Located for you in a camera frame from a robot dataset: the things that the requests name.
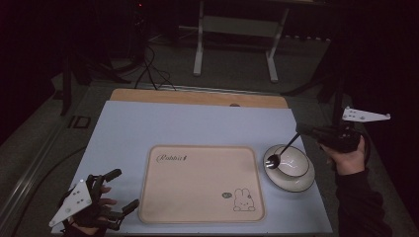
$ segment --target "hand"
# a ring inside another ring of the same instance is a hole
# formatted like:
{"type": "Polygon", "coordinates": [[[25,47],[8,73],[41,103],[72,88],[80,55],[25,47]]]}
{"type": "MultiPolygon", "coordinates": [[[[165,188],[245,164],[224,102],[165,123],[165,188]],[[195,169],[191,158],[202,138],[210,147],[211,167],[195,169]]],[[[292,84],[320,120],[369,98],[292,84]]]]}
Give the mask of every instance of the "hand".
{"type": "MultiPolygon", "coordinates": [[[[106,194],[110,190],[111,190],[111,187],[105,187],[105,186],[101,187],[102,194],[106,194]]],[[[115,199],[110,199],[110,198],[101,198],[99,200],[99,205],[114,205],[116,203],[117,203],[117,201],[115,199]]],[[[105,218],[105,217],[99,217],[98,219],[99,220],[107,220],[107,218],[105,218]]],[[[74,226],[75,228],[79,229],[80,231],[82,231],[83,233],[85,233],[87,235],[95,235],[96,232],[98,232],[98,230],[99,230],[99,228],[96,228],[96,227],[89,228],[89,227],[79,226],[74,222],[72,217],[70,219],[70,223],[72,223],[72,226],[74,226]]]]}
{"type": "Polygon", "coordinates": [[[366,142],[362,136],[357,150],[349,153],[340,153],[323,144],[320,144],[320,146],[335,161],[339,175],[352,175],[365,170],[366,142]]]}

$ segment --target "white table leg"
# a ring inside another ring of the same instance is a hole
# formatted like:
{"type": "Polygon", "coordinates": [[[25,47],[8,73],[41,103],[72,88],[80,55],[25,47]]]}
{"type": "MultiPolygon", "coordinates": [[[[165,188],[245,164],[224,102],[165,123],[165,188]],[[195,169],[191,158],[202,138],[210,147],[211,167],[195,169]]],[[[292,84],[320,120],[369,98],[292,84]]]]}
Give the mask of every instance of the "white table leg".
{"type": "Polygon", "coordinates": [[[200,2],[200,18],[198,21],[198,47],[197,54],[195,55],[195,65],[194,65],[194,76],[201,76],[201,68],[203,65],[203,20],[204,20],[204,1],[200,2]]]}
{"type": "Polygon", "coordinates": [[[290,11],[289,8],[286,8],[284,10],[283,17],[281,18],[281,21],[278,23],[277,31],[274,36],[274,43],[271,47],[271,50],[266,51],[266,60],[268,63],[269,76],[271,77],[271,82],[273,83],[277,83],[279,81],[277,68],[275,66],[275,61],[274,61],[274,55],[275,55],[275,51],[277,50],[278,43],[280,42],[281,34],[283,32],[284,24],[286,22],[289,11],[290,11]]]}

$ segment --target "black cable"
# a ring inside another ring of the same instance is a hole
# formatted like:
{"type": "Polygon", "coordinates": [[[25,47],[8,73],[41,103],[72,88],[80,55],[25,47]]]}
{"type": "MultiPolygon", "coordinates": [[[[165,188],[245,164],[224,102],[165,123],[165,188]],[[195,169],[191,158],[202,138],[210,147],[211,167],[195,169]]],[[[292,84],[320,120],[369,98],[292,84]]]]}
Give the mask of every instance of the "black cable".
{"type": "Polygon", "coordinates": [[[135,69],[132,69],[130,72],[128,72],[127,74],[121,75],[121,77],[127,77],[131,74],[133,74],[134,72],[138,71],[142,66],[140,64],[138,64],[138,66],[135,69]]]}
{"type": "Polygon", "coordinates": [[[112,68],[111,70],[116,74],[126,73],[130,70],[137,70],[141,66],[142,60],[140,59],[140,56],[135,56],[130,64],[118,67],[118,68],[112,68]]]}
{"type": "Polygon", "coordinates": [[[79,153],[80,151],[86,149],[87,146],[83,146],[73,152],[71,152],[69,155],[67,155],[66,157],[64,157],[62,160],[60,160],[58,163],[56,163],[52,168],[49,169],[49,171],[42,177],[42,179],[40,180],[40,182],[37,184],[37,186],[35,187],[34,192],[30,195],[29,200],[27,201],[24,209],[22,210],[21,216],[19,217],[18,223],[15,226],[15,229],[13,230],[12,236],[16,236],[16,233],[18,232],[19,226],[22,223],[22,220],[24,219],[25,213],[29,208],[29,205],[31,204],[32,200],[34,199],[35,194],[37,193],[37,191],[39,190],[40,186],[43,184],[43,182],[46,180],[46,178],[52,173],[52,171],[54,171],[59,165],[61,165],[64,161],[68,160],[69,158],[71,158],[73,155],[79,153]]]}
{"type": "Polygon", "coordinates": [[[167,71],[163,71],[163,70],[160,70],[160,69],[157,69],[157,67],[155,67],[154,65],[153,65],[153,69],[160,75],[160,77],[161,78],[163,78],[163,82],[162,83],[160,83],[160,85],[157,87],[157,88],[160,88],[160,87],[162,87],[163,85],[164,85],[164,83],[165,82],[167,82],[172,88],[173,88],[173,90],[175,90],[176,91],[176,87],[173,85],[173,83],[169,80],[170,79],[170,73],[169,72],[167,72],[167,71]],[[161,73],[166,73],[167,74],[167,78],[166,77],[164,77],[161,73]]]}
{"type": "MultiPolygon", "coordinates": [[[[154,56],[155,56],[155,53],[154,53],[154,50],[153,49],[151,49],[151,52],[152,52],[152,56],[151,56],[151,60],[150,60],[150,64],[154,61],[154,56]]],[[[146,71],[148,71],[149,70],[149,66],[150,66],[150,64],[147,64],[146,63],[146,60],[145,60],[145,57],[144,57],[144,64],[145,64],[145,69],[144,69],[144,71],[142,71],[141,72],[141,74],[138,76],[138,79],[136,79],[136,82],[135,82],[135,85],[134,85],[134,89],[136,89],[136,87],[138,86],[138,84],[139,84],[139,82],[141,81],[141,79],[142,79],[142,76],[144,75],[144,73],[146,72],[146,71]]]]}
{"type": "Polygon", "coordinates": [[[156,87],[156,84],[154,83],[154,80],[151,76],[151,72],[150,72],[150,65],[151,65],[152,61],[149,62],[149,64],[147,64],[147,60],[145,60],[145,65],[147,65],[147,74],[148,74],[148,79],[150,79],[151,84],[153,84],[154,90],[158,90],[156,87]]]}

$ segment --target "table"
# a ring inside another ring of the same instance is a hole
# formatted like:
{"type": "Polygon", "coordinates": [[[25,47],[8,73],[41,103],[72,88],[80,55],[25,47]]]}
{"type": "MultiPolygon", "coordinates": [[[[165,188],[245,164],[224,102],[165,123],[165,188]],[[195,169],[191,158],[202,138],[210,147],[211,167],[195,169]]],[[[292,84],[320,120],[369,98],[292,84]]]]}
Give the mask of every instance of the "table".
{"type": "MultiPolygon", "coordinates": [[[[116,235],[278,235],[330,233],[317,185],[305,192],[278,188],[260,164],[269,147],[294,134],[293,113],[284,98],[199,92],[116,90],[101,113],[73,183],[89,174],[120,168],[123,174],[107,194],[119,210],[139,198],[147,153],[156,144],[246,145],[257,157],[266,216],[251,223],[145,224],[137,213],[126,217],[116,235]],[[230,107],[238,104],[241,107],[230,107]]],[[[298,139],[295,147],[304,150],[298,139]]],[[[52,229],[59,233],[59,226],[52,229]]]]}
{"type": "Polygon", "coordinates": [[[274,55],[280,42],[284,25],[286,23],[290,7],[293,5],[304,6],[327,6],[323,2],[313,0],[264,0],[275,2],[284,6],[284,10],[279,13],[281,18],[277,22],[228,18],[219,16],[209,16],[205,14],[205,1],[200,2],[200,12],[198,21],[198,46],[194,64],[194,75],[200,76],[204,56],[204,32],[215,32],[225,34],[236,34],[244,36],[254,36],[271,38],[272,45],[266,51],[266,60],[269,69],[271,82],[279,82],[277,68],[275,66],[274,55]]]}

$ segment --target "wooden board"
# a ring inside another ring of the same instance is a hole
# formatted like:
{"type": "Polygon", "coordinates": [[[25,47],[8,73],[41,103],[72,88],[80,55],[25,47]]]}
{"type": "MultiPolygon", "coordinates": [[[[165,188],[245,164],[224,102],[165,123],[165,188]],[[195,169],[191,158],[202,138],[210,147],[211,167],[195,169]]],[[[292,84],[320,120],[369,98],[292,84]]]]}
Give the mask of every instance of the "wooden board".
{"type": "Polygon", "coordinates": [[[187,105],[212,105],[252,108],[287,109],[287,101],[283,97],[260,96],[244,94],[223,94],[209,92],[185,92],[185,91],[153,91],[116,89],[111,101],[131,101],[149,103],[172,103],[187,105]]]}

